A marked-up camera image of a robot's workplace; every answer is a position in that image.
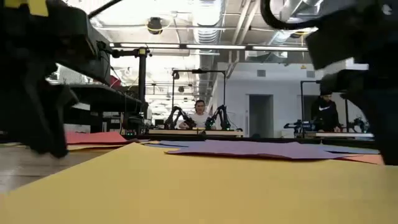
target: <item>ceiling light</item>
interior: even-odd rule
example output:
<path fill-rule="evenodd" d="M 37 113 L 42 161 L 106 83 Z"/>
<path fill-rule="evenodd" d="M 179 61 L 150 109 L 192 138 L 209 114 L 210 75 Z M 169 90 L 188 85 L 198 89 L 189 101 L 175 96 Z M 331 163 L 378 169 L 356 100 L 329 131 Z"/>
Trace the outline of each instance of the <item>ceiling light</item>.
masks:
<path fill-rule="evenodd" d="M 306 47 L 282 47 L 282 46 L 253 46 L 253 50 L 270 50 L 270 51 L 308 51 Z"/>
<path fill-rule="evenodd" d="M 242 45 L 202 45 L 187 44 L 188 49 L 225 49 L 225 50 L 243 50 L 246 46 Z"/>
<path fill-rule="evenodd" d="M 148 48 L 156 48 L 156 49 L 179 49 L 179 44 L 145 44 L 145 43 L 137 43 L 137 44 L 130 44 L 130 43 L 123 43 L 120 44 L 121 47 L 148 47 Z"/>
<path fill-rule="evenodd" d="M 149 48 L 160 48 L 160 49 L 167 49 L 167 48 L 180 48 L 179 44 L 147 44 Z"/>

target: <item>doorway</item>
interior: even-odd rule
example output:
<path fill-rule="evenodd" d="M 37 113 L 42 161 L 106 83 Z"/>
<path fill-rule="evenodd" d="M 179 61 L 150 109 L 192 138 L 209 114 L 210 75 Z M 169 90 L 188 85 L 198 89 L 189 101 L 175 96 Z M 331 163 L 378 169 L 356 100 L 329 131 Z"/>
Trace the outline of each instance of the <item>doorway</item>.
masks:
<path fill-rule="evenodd" d="M 274 137 L 274 97 L 249 95 L 249 137 Z"/>

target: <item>yellow paper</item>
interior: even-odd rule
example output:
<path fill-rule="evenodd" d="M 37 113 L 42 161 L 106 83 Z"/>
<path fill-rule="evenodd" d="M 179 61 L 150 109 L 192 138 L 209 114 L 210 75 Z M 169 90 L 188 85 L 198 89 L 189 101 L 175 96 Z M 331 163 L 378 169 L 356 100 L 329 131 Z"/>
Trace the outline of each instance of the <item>yellow paper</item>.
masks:
<path fill-rule="evenodd" d="M 118 147 L 125 146 L 123 145 L 90 145 L 90 146 L 81 146 L 81 145 L 68 145 L 68 150 L 69 151 L 75 151 L 75 150 L 82 150 L 82 149 L 103 149 L 103 148 L 110 148 L 110 149 L 116 149 Z"/>
<path fill-rule="evenodd" d="M 139 144 L 160 144 L 160 141 L 147 141 L 147 142 L 140 142 Z"/>
<path fill-rule="evenodd" d="M 29 11 L 35 16 L 49 16 L 45 0 L 4 0 L 4 6 L 19 8 L 21 4 L 28 4 Z"/>
<path fill-rule="evenodd" d="M 0 205 L 0 223 L 397 222 L 398 167 L 164 151 L 130 144 L 21 187 Z"/>

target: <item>purple paper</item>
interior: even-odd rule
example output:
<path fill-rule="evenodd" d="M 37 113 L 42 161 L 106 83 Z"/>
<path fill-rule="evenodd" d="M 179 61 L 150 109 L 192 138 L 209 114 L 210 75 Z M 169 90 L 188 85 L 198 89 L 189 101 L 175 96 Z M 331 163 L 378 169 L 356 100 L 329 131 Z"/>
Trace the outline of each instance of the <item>purple paper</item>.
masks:
<path fill-rule="evenodd" d="M 363 149 L 357 147 L 344 147 L 344 146 L 330 146 L 323 144 L 304 144 L 308 147 L 314 147 L 319 150 L 327 151 L 327 152 L 341 152 L 341 153 L 353 153 L 353 154 L 380 154 L 380 152 L 376 149 Z"/>
<path fill-rule="evenodd" d="M 169 151 L 169 154 L 216 154 L 230 156 L 281 157 L 286 159 L 335 159 L 346 154 L 334 154 L 315 147 L 291 142 L 268 143 L 247 141 L 212 141 Z"/>

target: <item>person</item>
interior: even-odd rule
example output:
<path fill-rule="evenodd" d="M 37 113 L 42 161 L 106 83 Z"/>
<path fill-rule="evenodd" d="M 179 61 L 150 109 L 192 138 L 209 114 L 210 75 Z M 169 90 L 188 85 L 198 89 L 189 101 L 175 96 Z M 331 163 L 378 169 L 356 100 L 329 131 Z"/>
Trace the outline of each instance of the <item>person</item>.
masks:
<path fill-rule="evenodd" d="M 315 122 L 316 131 L 340 132 L 336 103 L 331 100 L 331 92 L 321 91 L 311 106 L 311 120 Z"/>
<path fill-rule="evenodd" d="M 209 114 L 205 111 L 205 102 L 203 100 L 196 100 L 195 102 L 195 114 L 191 114 L 191 119 L 197 124 L 197 128 L 205 128 L 205 123 Z M 181 129 L 188 129 L 189 126 L 185 122 L 181 122 L 178 126 Z"/>

